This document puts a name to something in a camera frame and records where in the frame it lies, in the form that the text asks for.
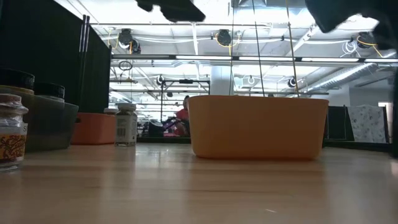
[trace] orange bin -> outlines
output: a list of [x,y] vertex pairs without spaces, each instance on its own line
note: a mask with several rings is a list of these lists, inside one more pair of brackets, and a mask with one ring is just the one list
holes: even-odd
[[188,100],[192,148],[211,159],[314,159],[327,100],[195,96]]
[[115,140],[116,118],[113,115],[78,113],[72,144],[111,144]]

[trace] desk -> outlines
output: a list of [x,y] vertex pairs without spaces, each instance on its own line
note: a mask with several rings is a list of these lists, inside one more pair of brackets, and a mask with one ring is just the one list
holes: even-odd
[[349,149],[277,162],[198,159],[186,144],[72,146],[0,173],[0,223],[396,224],[397,169]]

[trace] spice jar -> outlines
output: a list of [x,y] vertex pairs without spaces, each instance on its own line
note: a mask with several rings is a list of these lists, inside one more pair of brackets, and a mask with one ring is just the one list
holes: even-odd
[[137,141],[136,105],[132,103],[118,104],[116,113],[116,146],[135,146]]
[[0,171],[16,169],[24,159],[27,124],[22,116],[27,112],[20,96],[0,94]]

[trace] jar lid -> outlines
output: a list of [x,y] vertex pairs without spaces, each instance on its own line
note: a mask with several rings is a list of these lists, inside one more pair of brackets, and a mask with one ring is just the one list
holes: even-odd
[[134,103],[119,103],[118,104],[119,110],[131,110],[134,111],[137,109],[137,106]]
[[9,68],[0,68],[0,85],[33,90],[34,75]]
[[0,103],[13,103],[13,102],[21,102],[22,97],[8,94],[8,93],[1,93],[0,94]]
[[35,95],[54,96],[63,99],[65,87],[54,83],[35,83]]
[[119,110],[116,109],[116,108],[105,108],[105,109],[104,109],[104,113],[116,114],[117,112],[119,112]]
[[22,105],[21,97],[12,94],[0,94],[0,110],[8,110],[14,113],[26,114],[28,109]]

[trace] label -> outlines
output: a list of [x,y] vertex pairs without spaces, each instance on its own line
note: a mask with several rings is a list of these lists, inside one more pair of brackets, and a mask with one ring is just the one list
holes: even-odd
[[19,133],[0,134],[0,161],[14,160],[25,154],[27,124],[22,124]]
[[137,116],[116,116],[116,142],[136,142]]

